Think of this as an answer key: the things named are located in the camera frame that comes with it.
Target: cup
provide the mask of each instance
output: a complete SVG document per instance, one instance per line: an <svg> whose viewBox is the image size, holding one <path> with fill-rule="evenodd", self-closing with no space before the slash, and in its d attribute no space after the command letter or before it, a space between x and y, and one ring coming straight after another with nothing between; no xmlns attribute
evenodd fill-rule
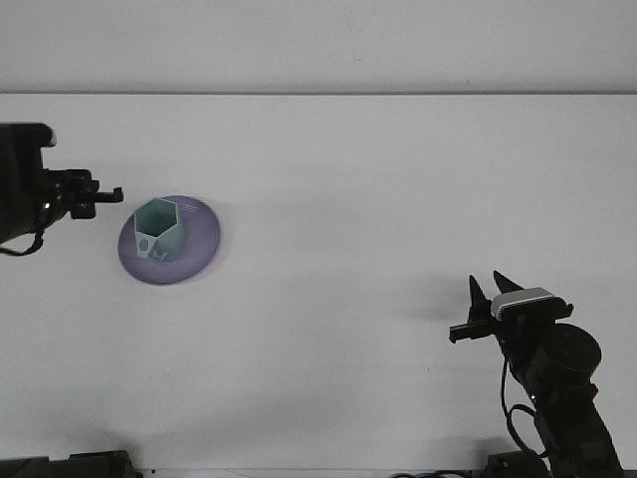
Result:
<svg viewBox="0 0 637 478"><path fill-rule="evenodd" d="M163 261L179 254L186 243L177 203L153 198L134 212L137 256Z"/></svg>

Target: purple plate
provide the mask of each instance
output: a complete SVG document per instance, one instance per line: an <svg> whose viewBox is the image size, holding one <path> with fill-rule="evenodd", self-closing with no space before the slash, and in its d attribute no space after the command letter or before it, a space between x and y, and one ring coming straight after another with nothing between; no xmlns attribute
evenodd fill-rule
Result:
<svg viewBox="0 0 637 478"><path fill-rule="evenodd" d="M121 228L117 244L119 262L126 272L148 284L174 284L194 276L212 260L221 242L219 219L206 204L189 196L163 199L177 203L186 230L186 244L179 254L163 262L137 257L133 215Z"/></svg>

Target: white wall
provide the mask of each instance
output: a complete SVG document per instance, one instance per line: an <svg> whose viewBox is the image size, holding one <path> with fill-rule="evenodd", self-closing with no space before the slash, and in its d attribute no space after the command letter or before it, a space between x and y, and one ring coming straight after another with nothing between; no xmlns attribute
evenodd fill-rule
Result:
<svg viewBox="0 0 637 478"><path fill-rule="evenodd" d="M603 349L595 402L637 467L637 97L5 95L0 120L48 122L47 166L126 198L0 257L4 456L481 466L515 448L502 357L447 337L467 276L493 295L498 268L574 303ZM144 285L117 235L171 193L217 210L221 255Z"/></svg>
<svg viewBox="0 0 637 478"><path fill-rule="evenodd" d="M637 90L637 3L9 0L0 91Z"/></svg>

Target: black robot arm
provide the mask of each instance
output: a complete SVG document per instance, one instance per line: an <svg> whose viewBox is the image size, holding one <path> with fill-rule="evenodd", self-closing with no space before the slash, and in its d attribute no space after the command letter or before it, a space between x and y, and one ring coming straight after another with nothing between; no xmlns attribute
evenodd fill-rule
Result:
<svg viewBox="0 0 637 478"><path fill-rule="evenodd" d="M584 330L556 323L573 310L563 299L545 289L523 289L498 272L494 276L502 293L493 301L485 297L475 278L470 278L469 320L451 328L451 342L496 336L505 367L534 406L534 410L526 407L525 411L533 415L546 448L542 456L548 457L553 478L623 477L610 434L592 401L597 387L590 377L601 361L599 345ZM505 413L508 428L523 451L492 455L486 476L541 476L536 471L525 474L524 467L532 464L541 469L543 464L515 434L512 411L505 409ZM505 457L509 462L496 471ZM518 470L512 469L516 463Z"/></svg>
<svg viewBox="0 0 637 478"><path fill-rule="evenodd" d="M55 135L39 122L0 123L0 244L34 233L25 252L0 248L20 256L42 246L44 230L67 212L74 219L96 216L96 202L122 202L118 187L99 192L100 183L87 169L45 169L40 148L55 145Z"/></svg>

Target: mint green hexagonal cup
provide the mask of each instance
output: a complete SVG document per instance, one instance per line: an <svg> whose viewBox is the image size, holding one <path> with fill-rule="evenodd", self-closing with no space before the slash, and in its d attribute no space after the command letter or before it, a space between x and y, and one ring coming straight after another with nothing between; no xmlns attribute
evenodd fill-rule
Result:
<svg viewBox="0 0 637 478"><path fill-rule="evenodd" d="M137 256L163 261L178 255L186 233L177 203L155 197L135 209L134 231Z"/></svg>

